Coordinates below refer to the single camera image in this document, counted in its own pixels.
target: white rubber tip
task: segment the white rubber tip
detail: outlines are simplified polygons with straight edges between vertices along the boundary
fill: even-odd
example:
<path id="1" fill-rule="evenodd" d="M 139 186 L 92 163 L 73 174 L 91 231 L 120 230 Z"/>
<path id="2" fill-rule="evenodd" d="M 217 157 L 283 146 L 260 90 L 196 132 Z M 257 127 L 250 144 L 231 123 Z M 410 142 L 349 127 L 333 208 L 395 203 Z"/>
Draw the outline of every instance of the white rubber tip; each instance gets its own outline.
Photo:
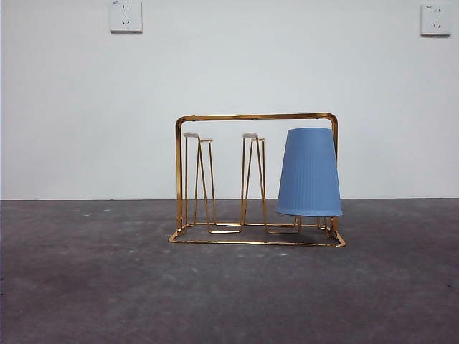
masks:
<path id="1" fill-rule="evenodd" d="M 243 138 L 258 138 L 258 134 L 257 133 L 244 133 L 242 134 L 242 137 Z"/>
<path id="2" fill-rule="evenodd" d="M 184 133 L 184 137 L 186 137 L 186 138 L 199 138 L 199 134 L 188 132 L 188 133 Z"/>

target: gold metal rack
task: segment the gold metal rack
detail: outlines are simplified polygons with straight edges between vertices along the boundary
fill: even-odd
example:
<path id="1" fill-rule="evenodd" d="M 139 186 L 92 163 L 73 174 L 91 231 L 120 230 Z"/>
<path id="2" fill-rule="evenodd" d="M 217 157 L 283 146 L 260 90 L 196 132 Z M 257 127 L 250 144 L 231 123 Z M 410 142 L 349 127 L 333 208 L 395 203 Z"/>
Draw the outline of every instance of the gold metal rack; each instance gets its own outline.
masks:
<path id="1" fill-rule="evenodd" d="M 202 165 L 202 142 L 209 142 L 209 159 L 210 159 L 210 166 L 211 166 L 211 176 L 212 176 L 212 205 L 215 207 L 215 198 L 214 198 L 214 184 L 213 184 L 213 167 L 212 167 L 212 151 L 211 151 L 211 140 L 202 140 L 197 134 L 196 136 L 189 136 L 189 137 L 196 137 L 198 139 L 198 157 L 197 157 L 197 174 L 199 170 L 199 162 L 201 163 L 201 172 L 202 172 L 202 181 L 203 181 L 203 188 L 204 188 L 204 205 L 206 206 L 206 222 L 197 222 L 196 221 L 196 202 L 197 202 L 197 191 L 195 189 L 195 215 L 193 223 L 188 222 L 188 176 L 187 176 L 187 168 L 188 168 L 188 160 L 187 160 L 187 153 L 188 153 L 188 137 L 185 137 L 185 150 L 186 150 L 186 175 L 185 175 L 185 216 L 184 216 L 184 200 L 183 200 L 183 165 L 182 165 L 182 139 L 181 139 L 181 126 L 185 122 L 196 122 L 196 121 L 228 121 L 228 120 L 303 120 L 303 119 L 327 119 L 331 122 L 331 129 L 333 131 L 333 140 L 335 145 L 335 154 L 336 158 L 338 158 L 338 120 L 336 116 L 331 113 L 293 113 L 293 114 L 264 114 L 264 115 L 198 115 L 198 116 L 184 116 L 179 118 L 176 121 L 175 126 L 175 135 L 176 135 L 176 187 L 177 187 L 177 228 L 175 232 L 169 237 L 169 241 L 173 243 L 187 243 L 187 244 L 269 244 L 269 245 L 293 245 L 293 246 L 316 246 L 316 247 L 344 247 L 346 246 L 346 242 L 344 241 L 343 237 L 339 234 L 339 225 L 338 225 L 338 217 L 321 217 L 316 218 L 315 224 L 302 224 L 300 216 L 294 216 L 293 223 L 289 224 L 277 224 L 277 223 L 267 223 L 267 216 L 266 216 L 266 200 L 265 200 L 265 141 L 264 139 L 258 138 L 258 136 L 254 136 L 253 133 L 246 133 L 243 136 L 243 149 L 242 149 L 242 186 L 241 186 L 241 214 L 240 214 L 240 221 L 239 222 L 218 222 L 214 210 L 214 218 L 213 221 L 209 220 L 209 212 L 207 206 L 207 195 L 205 192 L 205 182 L 204 182 L 204 169 Z M 259 166 L 259 175 L 260 175 L 260 190 L 261 190 L 261 199 L 262 199 L 262 207 L 263 207 L 263 223 L 246 223 L 245 222 L 245 214 L 247 210 L 247 187 L 248 187 L 248 177 L 247 175 L 247 183 L 245 184 L 245 172 L 244 172 L 244 164 L 245 164 L 245 139 L 250 139 L 250 159 L 252 156 L 252 147 L 253 143 L 257 146 L 257 158 L 258 158 L 258 166 Z M 262 159 L 260 157 L 260 142 L 262 143 Z M 188 229 L 191 227 L 196 227 L 199 225 L 207 226 L 207 231 L 212 235 L 218 237 L 218 239 L 213 240 L 187 240 L 187 239 L 180 239 L 180 237 L 184 237 Z M 210 228 L 213 226 L 226 226 L 226 227 L 239 227 L 238 230 L 211 230 Z M 259 240 L 225 240 L 220 239 L 220 235 L 225 234 L 237 234 L 240 233 L 245 226 L 263 226 L 265 228 L 265 232 L 268 234 L 299 234 L 301 229 L 304 227 L 311 227 L 320 229 L 325 232 L 327 239 L 332 239 L 333 243 L 330 242 L 301 242 L 301 241 L 259 241 Z M 295 229 L 296 231 L 272 231 L 269 228 L 289 228 Z"/>

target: white wall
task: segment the white wall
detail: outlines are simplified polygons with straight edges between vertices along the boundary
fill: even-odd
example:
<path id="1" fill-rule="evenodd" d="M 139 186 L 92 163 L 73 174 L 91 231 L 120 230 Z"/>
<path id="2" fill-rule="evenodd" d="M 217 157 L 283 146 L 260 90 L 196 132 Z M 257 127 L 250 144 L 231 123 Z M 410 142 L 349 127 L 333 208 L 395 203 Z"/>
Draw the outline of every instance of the white wall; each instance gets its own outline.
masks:
<path id="1" fill-rule="evenodd" d="M 179 116 L 316 111 L 339 119 L 344 198 L 459 197 L 451 2 L 438 39 L 418 0 L 144 0 L 142 35 L 110 34 L 108 0 L 3 0 L 2 198 L 173 198 Z M 221 198 L 241 132 L 265 135 L 276 197 L 297 124 L 188 128 L 217 138 Z"/>

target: electrical outlet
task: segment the electrical outlet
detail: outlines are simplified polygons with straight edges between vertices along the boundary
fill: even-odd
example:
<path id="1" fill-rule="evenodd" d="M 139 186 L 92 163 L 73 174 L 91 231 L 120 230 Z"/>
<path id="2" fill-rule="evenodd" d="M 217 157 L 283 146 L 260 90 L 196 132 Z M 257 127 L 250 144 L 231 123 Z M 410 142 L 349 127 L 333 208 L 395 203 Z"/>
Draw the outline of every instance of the electrical outlet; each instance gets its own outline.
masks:
<path id="1" fill-rule="evenodd" d="M 451 35 L 451 5 L 423 4 L 421 5 L 421 35 L 450 36 Z"/>
<path id="2" fill-rule="evenodd" d="M 111 32 L 135 32 L 143 30 L 141 0 L 110 0 Z"/>

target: gray concrete floor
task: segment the gray concrete floor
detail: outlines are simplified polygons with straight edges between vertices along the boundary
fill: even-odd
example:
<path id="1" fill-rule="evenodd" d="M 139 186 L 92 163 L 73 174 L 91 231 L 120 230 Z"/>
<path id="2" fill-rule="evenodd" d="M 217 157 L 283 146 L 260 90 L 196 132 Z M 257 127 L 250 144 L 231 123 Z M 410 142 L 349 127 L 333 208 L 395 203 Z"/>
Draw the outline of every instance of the gray concrete floor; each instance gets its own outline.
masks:
<path id="1" fill-rule="evenodd" d="M 2 342 L 459 343 L 459 199 L 345 200 L 339 249 L 170 244 L 174 207 L 3 201 Z"/>

